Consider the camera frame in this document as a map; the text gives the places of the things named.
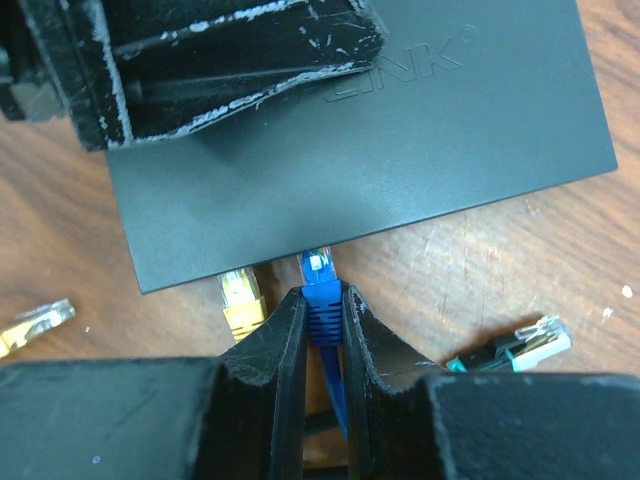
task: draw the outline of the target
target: white paint scuffs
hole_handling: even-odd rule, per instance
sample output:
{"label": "white paint scuffs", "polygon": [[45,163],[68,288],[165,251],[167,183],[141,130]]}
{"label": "white paint scuffs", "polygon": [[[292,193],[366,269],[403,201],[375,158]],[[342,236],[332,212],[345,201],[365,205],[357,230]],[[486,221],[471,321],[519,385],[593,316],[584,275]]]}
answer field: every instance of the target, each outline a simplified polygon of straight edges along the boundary
{"label": "white paint scuffs", "polygon": [[309,12],[309,15],[311,16],[311,18],[313,18],[314,20],[320,19],[320,16],[318,15],[318,12],[316,12],[316,9],[313,8],[313,5],[311,4],[307,5],[307,11]]}
{"label": "white paint scuffs", "polygon": [[166,135],[154,135],[151,137],[137,139],[135,140],[135,143],[144,144],[144,143],[150,143],[156,140],[177,138],[177,137],[183,137],[185,135],[189,135],[191,133],[194,133],[198,130],[205,128],[206,126],[220,119],[220,117],[227,115],[228,113],[243,110],[253,105],[256,102],[259,102],[259,101],[262,102],[267,98],[273,97],[274,95],[277,95],[278,93],[281,93],[284,90],[288,90],[289,88],[293,88],[302,83],[307,83],[314,80],[319,80],[321,78],[327,78],[330,76],[337,76],[337,75],[351,72],[351,71],[355,72],[357,70],[354,69],[354,67],[355,67],[354,62],[348,62],[338,67],[325,67],[315,72],[301,73],[295,77],[292,77],[288,80],[285,80],[276,84],[274,87],[266,90],[265,92],[258,92],[258,93],[254,93],[253,95],[248,95],[246,97],[239,98],[231,102],[229,105],[223,105],[218,108],[214,108],[213,110],[210,110],[207,113],[203,113],[202,115],[197,115],[193,117],[191,123],[178,128],[173,133],[168,133]]}
{"label": "white paint scuffs", "polygon": [[[102,8],[102,3],[98,0],[91,1],[88,5],[87,13],[89,14],[89,20],[93,23],[93,39],[102,44],[102,58],[111,77],[111,94],[115,99],[116,108],[118,109],[118,120],[120,121],[122,134],[124,136],[123,144],[128,145],[134,141],[131,119],[129,118],[129,111],[127,110],[127,100],[124,95],[120,72],[111,53],[111,37],[109,36],[107,19],[104,14],[104,9]],[[109,147],[113,147],[114,143],[113,140],[107,139]]]}
{"label": "white paint scuffs", "polygon": [[189,25],[189,30],[191,30],[194,33],[198,33],[198,32],[204,32],[207,28],[209,28],[209,22],[194,22],[191,25]]}
{"label": "white paint scuffs", "polygon": [[364,10],[365,8],[367,8],[365,5],[363,5],[361,0],[349,0],[349,3],[356,11]]}
{"label": "white paint scuffs", "polygon": [[260,15],[265,13],[281,12],[290,6],[288,0],[279,0],[277,2],[267,3],[266,5],[260,5],[258,7],[247,8],[246,10],[239,10],[233,14],[235,20],[246,19],[251,21]]}

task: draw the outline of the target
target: wooden table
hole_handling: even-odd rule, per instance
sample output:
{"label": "wooden table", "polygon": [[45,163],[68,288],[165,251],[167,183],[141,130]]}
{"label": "wooden table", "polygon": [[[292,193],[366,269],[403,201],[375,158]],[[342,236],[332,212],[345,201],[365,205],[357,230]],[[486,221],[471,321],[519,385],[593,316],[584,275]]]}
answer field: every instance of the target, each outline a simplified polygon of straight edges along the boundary
{"label": "wooden table", "polygon": [[[640,373],[640,1],[579,4],[618,172],[334,248],[340,276],[436,361],[558,314],[575,346],[541,369]],[[216,279],[139,293],[104,155],[83,152],[68,122],[0,120],[0,205],[1,324],[67,296],[78,310],[3,363],[232,345]],[[300,284],[294,258],[258,276],[272,309]]]}

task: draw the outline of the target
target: link logo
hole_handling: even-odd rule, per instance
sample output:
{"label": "link logo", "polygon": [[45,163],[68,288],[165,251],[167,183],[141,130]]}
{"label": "link logo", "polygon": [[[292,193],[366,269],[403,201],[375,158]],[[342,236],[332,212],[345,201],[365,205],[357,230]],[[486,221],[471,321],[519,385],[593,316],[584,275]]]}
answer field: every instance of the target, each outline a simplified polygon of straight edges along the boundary
{"label": "link logo", "polygon": [[447,49],[454,41],[473,43],[476,40],[476,29],[466,25],[457,38],[445,38],[439,45],[419,43],[404,50],[403,59],[392,59],[386,55],[378,57],[377,65],[369,72],[345,79],[332,90],[324,94],[327,102],[337,102],[382,90],[385,80],[391,78],[400,82],[415,82],[436,74],[438,70],[453,72],[462,68],[462,64],[447,55]]}

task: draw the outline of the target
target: yellow ethernet cable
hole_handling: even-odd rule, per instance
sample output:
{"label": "yellow ethernet cable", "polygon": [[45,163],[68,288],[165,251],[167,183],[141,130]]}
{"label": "yellow ethernet cable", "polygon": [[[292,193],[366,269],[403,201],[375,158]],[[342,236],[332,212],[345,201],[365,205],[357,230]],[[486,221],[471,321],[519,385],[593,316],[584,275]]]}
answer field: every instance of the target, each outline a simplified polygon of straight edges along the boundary
{"label": "yellow ethernet cable", "polygon": [[69,299],[42,305],[16,316],[16,323],[0,330],[0,358],[24,347],[52,328],[72,319],[76,311]]}
{"label": "yellow ethernet cable", "polygon": [[224,298],[224,316],[236,343],[262,325],[267,316],[264,297],[251,268],[240,268],[218,276]]}

